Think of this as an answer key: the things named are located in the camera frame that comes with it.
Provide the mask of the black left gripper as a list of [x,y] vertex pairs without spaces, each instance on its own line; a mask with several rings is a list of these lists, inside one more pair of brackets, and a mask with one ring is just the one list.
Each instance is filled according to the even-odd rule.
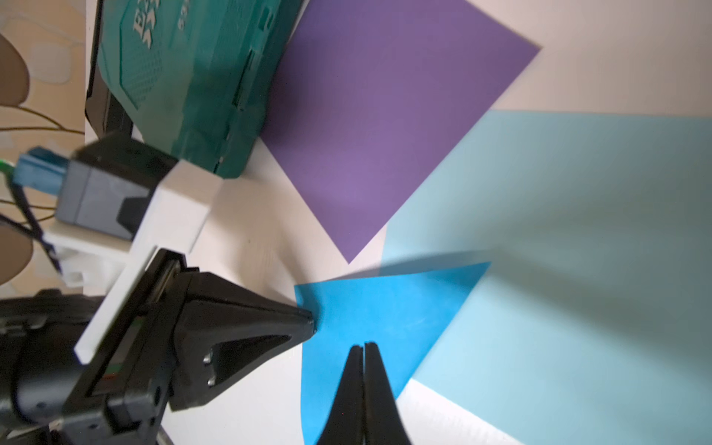
[[170,395],[175,412],[204,406],[313,337],[310,311],[184,270],[160,250],[86,365],[74,348],[101,298],[2,300],[2,443],[155,444]]

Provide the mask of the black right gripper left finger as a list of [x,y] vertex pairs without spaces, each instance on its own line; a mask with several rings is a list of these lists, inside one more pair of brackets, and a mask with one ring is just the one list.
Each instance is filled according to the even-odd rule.
[[363,347],[350,349],[339,387],[318,445],[361,445],[365,440]]

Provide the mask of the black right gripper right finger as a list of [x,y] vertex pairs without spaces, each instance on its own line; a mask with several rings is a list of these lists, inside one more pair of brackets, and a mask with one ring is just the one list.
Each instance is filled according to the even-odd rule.
[[365,444],[411,445],[402,424],[378,345],[365,344],[363,363]]

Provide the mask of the light blue square paper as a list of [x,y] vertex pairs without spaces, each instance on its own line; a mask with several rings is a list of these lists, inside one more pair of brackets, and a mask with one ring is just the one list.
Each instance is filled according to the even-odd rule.
[[526,444],[710,443],[710,119],[488,113],[383,251],[478,261],[418,382]]

